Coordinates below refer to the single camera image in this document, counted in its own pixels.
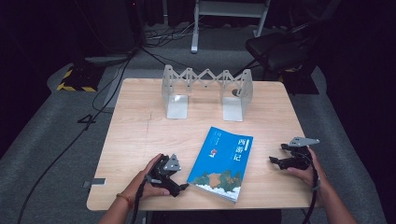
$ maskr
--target white desk frame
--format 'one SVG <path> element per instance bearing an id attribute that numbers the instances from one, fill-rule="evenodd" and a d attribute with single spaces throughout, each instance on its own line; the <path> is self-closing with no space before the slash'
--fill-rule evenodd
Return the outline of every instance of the white desk frame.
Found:
<path id="1" fill-rule="evenodd" d="M 271 0 L 265 0 L 265 3 L 208 2 L 195 0 L 191 53 L 198 52 L 198 23 L 200 15 L 261 18 L 259 29 L 253 32 L 254 36 L 257 37 L 262 34 L 262 27 L 264 26 L 270 3 Z"/>

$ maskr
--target blue book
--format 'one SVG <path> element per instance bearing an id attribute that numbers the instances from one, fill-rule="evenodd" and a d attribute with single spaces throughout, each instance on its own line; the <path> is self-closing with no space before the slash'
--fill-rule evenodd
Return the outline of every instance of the blue book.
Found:
<path id="1" fill-rule="evenodd" d="M 236 203 L 252 143 L 252 136 L 211 127 L 187 182 Z"/>

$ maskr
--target wooden tabletop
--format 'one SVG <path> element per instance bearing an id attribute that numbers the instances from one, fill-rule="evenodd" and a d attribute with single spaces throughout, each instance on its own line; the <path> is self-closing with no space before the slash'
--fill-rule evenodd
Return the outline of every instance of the wooden tabletop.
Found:
<path id="1" fill-rule="evenodd" d="M 252 102 L 243 122 L 224 121 L 219 86 L 194 85 L 189 93 L 187 119 L 167 119 L 161 79 L 127 78 L 123 81 L 87 206 L 107 210 L 138 171 L 158 153 L 177 154 L 181 171 L 172 175 L 185 184 L 209 128 L 252 135 L 245 178 L 237 203 L 194 187 L 174 198 L 152 197 L 140 202 L 141 210 L 242 209 L 308 207 L 310 188 L 299 178 L 280 171 L 268 157 L 289 158 L 280 148 L 295 136 L 304 136 L 289 96 L 280 82 L 253 82 Z"/>

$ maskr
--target black chair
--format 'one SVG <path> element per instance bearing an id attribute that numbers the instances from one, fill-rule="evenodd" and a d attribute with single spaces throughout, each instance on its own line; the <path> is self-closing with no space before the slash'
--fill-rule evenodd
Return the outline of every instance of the black chair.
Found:
<path id="1" fill-rule="evenodd" d="M 274 32 L 247 40 L 245 48 L 254 60 L 235 75 L 238 76 L 245 69 L 253 67 L 252 65 L 255 63 L 259 63 L 263 67 L 262 80 L 266 80 L 268 74 L 276 74 L 281 77 L 285 71 L 301 71 L 312 59 L 312 49 L 329 22 L 329 20 L 311 21 L 288 32 Z M 298 77 L 297 82 L 304 80 L 303 75 L 296 77 Z"/>

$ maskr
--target zigzag metal bracket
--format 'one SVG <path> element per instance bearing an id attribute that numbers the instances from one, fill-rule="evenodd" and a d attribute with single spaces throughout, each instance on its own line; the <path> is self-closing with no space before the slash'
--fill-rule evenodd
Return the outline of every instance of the zigzag metal bracket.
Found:
<path id="1" fill-rule="evenodd" d="M 192 86 L 195 83 L 199 83 L 205 88 L 217 83 L 220 86 L 219 95 L 221 97 L 224 120 L 243 121 L 246 108 L 253 97 L 253 81 L 249 69 L 246 69 L 238 77 L 233 77 L 228 70 L 224 70 L 216 76 L 209 69 L 197 75 L 191 68 L 187 68 L 181 74 L 178 74 L 171 65 L 166 65 L 163 70 L 162 95 L 166 108 L 166 117 L 169 119 L 187 118 L 189 96 L 175 94 L 177 83 L 184 84 L 188 92 L 192 91 Z M 233 88 L 233 95 L 228 93 L 230 88 Z"/>

